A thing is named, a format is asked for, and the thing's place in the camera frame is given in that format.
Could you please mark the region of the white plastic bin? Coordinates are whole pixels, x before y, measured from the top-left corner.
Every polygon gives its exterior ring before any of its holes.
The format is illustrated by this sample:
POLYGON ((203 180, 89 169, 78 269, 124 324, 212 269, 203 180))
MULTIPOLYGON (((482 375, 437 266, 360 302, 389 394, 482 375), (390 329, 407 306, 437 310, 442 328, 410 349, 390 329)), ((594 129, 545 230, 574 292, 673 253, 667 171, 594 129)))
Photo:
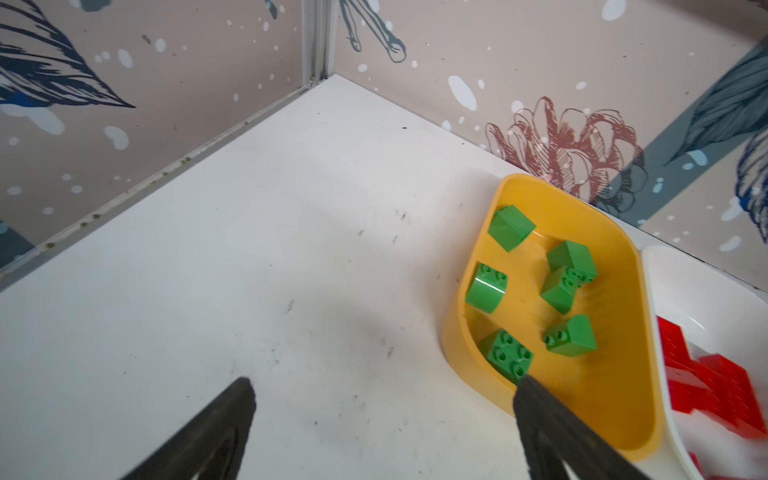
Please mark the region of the white plastic bin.
POLYGON ((665 415, 654 477, 766 478, 766 300, 672 248, 641 256, 665 415))

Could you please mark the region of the red lego long top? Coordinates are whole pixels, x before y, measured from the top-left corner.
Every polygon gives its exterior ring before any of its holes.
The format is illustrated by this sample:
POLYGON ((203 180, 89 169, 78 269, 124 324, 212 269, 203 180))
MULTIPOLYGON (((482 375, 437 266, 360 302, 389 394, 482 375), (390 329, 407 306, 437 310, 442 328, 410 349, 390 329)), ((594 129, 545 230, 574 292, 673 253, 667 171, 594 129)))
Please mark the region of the red lego long top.
POLYGON ((660 316, 657 317, 667 380, 695 386, 694 361, 690 357, 682 329, 660 316))

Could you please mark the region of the yellow plastic bin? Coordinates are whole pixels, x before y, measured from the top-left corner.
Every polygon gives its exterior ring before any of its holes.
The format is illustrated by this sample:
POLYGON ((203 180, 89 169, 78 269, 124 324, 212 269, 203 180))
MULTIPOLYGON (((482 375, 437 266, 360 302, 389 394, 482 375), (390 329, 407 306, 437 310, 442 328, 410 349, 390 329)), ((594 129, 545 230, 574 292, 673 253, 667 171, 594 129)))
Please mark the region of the yellow plastic bin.
POLYGON ((478 349, 483 337, 504 329, 534 353, 530 375, 610 446, 631 461, 650 457, 663 436, 664 412, 638 250, 611 217, 533 176, 502 180, 490 208, 508 205, 536 228, 511 252, 487 230, 479 233, 442 323, 447 362, 480 395, 511 412, 516 386, 478 349), (540 297, 550 272, 546 254, 564 240, 586 245, 598 270, 597 278, 577 291, 572 308, 590 317, 598 350, 574 358, 549 352, 542 340, 548 328, 565 320, 540 297), (492 314, 465 302, 478 262, 508 276, 506 294, 492 314))

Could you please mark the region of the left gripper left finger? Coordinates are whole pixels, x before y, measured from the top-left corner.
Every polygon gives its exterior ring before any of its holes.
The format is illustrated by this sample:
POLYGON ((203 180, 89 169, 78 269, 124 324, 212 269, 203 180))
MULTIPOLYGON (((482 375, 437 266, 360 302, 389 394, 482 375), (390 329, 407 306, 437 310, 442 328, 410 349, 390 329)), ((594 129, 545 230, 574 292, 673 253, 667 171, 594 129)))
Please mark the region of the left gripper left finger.
POLYGON ((256 409, 251 381, 237 378, 125 477, 235 479, 256 409))

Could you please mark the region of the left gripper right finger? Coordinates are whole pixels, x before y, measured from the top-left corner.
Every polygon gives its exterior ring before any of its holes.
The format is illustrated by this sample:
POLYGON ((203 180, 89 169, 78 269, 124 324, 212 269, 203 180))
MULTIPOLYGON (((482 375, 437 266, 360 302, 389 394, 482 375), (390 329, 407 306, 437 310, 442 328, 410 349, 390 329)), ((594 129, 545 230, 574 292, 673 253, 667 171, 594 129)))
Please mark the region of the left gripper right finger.
POLYGON ((535 378, 519 381, 512 405, 532 479, 646 477, 535 378))

